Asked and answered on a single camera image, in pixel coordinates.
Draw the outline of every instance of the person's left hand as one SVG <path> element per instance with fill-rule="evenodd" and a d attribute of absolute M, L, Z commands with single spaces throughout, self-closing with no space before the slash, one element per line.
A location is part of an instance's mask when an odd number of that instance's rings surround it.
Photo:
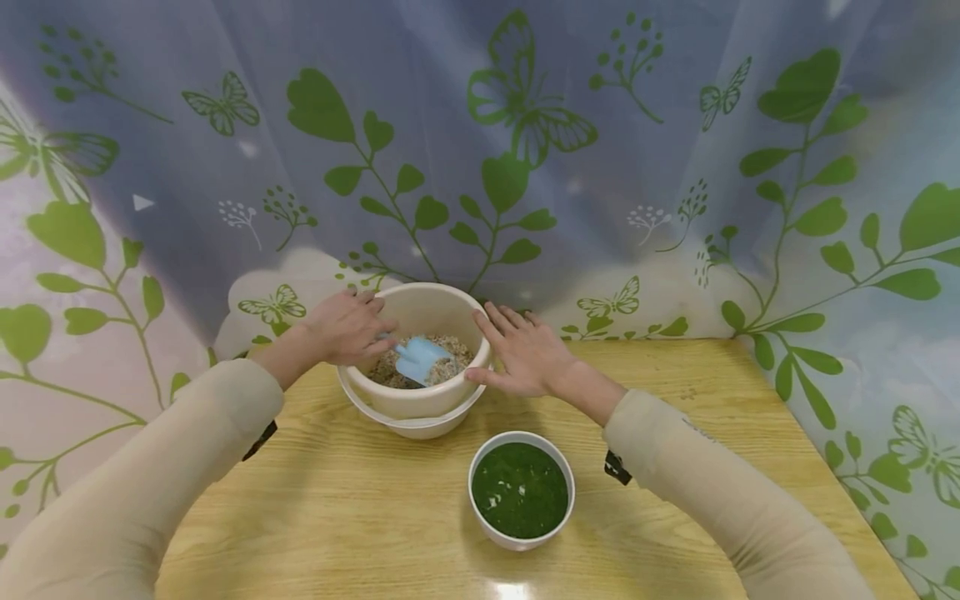
<path fill-rule="evenodd" d="M 379 316 L 384 300 L 373 292 L 347 288 L 317 304 L 306 317 L 284 332 L 251 360 L 276 377 L 286 390 L 318 363 L 355 365 L 396 344 L 381 334 L 396 329 L 396 321 Z"/>

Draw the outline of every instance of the blue spatula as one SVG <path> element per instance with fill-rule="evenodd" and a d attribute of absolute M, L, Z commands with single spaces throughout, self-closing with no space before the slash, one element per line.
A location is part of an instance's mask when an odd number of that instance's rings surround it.
<path fill-rule="evenodd" d="M 427 378 L 438 360 L 456 360 L 449 352 L 422 336 L 411 338 L 406 347 L 397 344 L 394 350 L 400 355 L 396 360 L 396 371 L 423 387 L 431 385 L 427 383 Z"/>

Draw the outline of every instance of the hand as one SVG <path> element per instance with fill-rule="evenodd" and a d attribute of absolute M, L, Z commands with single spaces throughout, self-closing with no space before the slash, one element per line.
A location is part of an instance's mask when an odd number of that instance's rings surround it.
<path fill-rule="evenodd" d="M 347 288 L 317 304 L 305 318 L 284 332 L 251 360 L 276 377 L 284 390 L 318 363 L 355 365 L 396 344 L 381 334 L 396 329 L 381 319 L 384 300 L 373 292 Z"/>
<path fill-rule="evenodd" d="M 580 409 L 601 427 L 627 394 L 619 383 L 575 357 L 564 342 L 532 312 L 520 316 L 508 306 L 484 305 L 473 320 L 493 346 L 505 373 L 467 369 L 469 381 L 516 396 L 556 396 Z"/>

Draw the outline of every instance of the white bowl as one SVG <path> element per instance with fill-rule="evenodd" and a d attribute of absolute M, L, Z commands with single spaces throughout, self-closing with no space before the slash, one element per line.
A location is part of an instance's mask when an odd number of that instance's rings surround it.
<path fill-rule="evenodd" d="M 564 520 L 560 521 L 560 524 L 554 527 L 549 533 L 546 533 L 539 538 L 523 540 L 521 538 L 512 538 L 506 534 L 498 532 L 497 530 L 493 529 L 493 527 L 483 518 L 483 515 L 480 514 L 480 509 L 477 508 L 477 503 L 473 500 L 473 473 L 477 470 L 477 465 L 480 464 L 481 459 L 487 456 L 487 454 L 494 448 L 514 442 L 521 442 L 536 446 L 537 448 L 549 454 L 550 458 L 552 458 L 560 467 L 560 471 L 563 472 L 564 479 L 566 480 L 567 500 Z M 467 477 L 467 495 L 470 497 L 470 506 L 473 507 L 473 513 L 476 515 L 477 520 L 480 521 L 481 529 L 483 529 L 484 533 L 487 534 L 487 537 L 490 538 L 493 543 L 501 548 L 513 550 L 514 552 L 526 552 L 527 550 L 533 550 L 537 546 L 544 544 L 547 540 L 556 536 L 560 530 L 564 528 L 564 525 L 566 525 L 566 522 L 570 519 L 570 515 L 573 513 L 573 501 L 577 495 L 577 487 L 573 482 L 573 471 L 570 469 L 570 463 L 566 461 L 563 453 L 549 440 L 537 435 L 536 433 L 530 433 L 529 431 L 505 431 L 484 442 L 484 444 L 480 446 L 480 449 L 477 450 L 477 453 L 473 455 L 473 461 L 470 463 L 470 471 Z"/>
<path fill-rule="evenodd" d="M 405 283 L 380 292 L 386 301 L 381 315 L 396 319 L 398 339 L 411 335 L 452 335 L 476 356 L 469 368 L 489 367 L 493 361 L 490 343 L 473 322 L 480 303 L 466 292 L 440 283 Z M 477 384 L 467 381 L 461 372 L 440 385 L 418 390 L 397 390 L 373 383 L 364 375 L 376 359 L 357 367 L 340 368 L 354 391 L 373 408 L 393 419 L 420 419 L 446 415 L 476 392 Z"/>
<path fill-rule="evenodd" d="M 373 410 L 369 404 L 363 401 L 350 387 L 349 379 L 344 375 L 343 369 L 337 370 L 337 378 L 340 380 L 340 386 L 344 388 L 347 397 L 353 402 L 353 405 L 360 409 L 360 412 L 376 422 L 386 425 L 394 433 L 409 438 L 411 440 L 432 440 L 453 431 L 457 425 L 467 418 L 467 412 L 476 403 L 486 390 L 487 386 L 478 386 L 477 389 L 452 411 L 429 419 L 391 419 L 382 413 Z"/>

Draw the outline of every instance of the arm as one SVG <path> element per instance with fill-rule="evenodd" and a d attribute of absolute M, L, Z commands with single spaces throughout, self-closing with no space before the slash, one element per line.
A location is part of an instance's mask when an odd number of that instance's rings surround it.
<path fill-rule="evenodd" d="M 38 516 L 0 564 L 4 600 L 150 600 L 163 555 L 204 490 L 279 413 L 283 391 L 319 362 L 354 364 L 390 347 L 396 323 L 372 293 L 318 305 L 253 360 L 221 363 Z"/>
<path fill-rule="evenodd" d="M 874 596 L 844 547 L 803 505 L 701 434 L 686 416 L 628 392 L 578 361 L 536 315 L 487 306 L 491 339 L 507 373 L 470 372 L 523 396 L 556 396 L 604 427 L 611 451 L 638 484 L 696 520 L 755 600 L 860 600 Z"/>

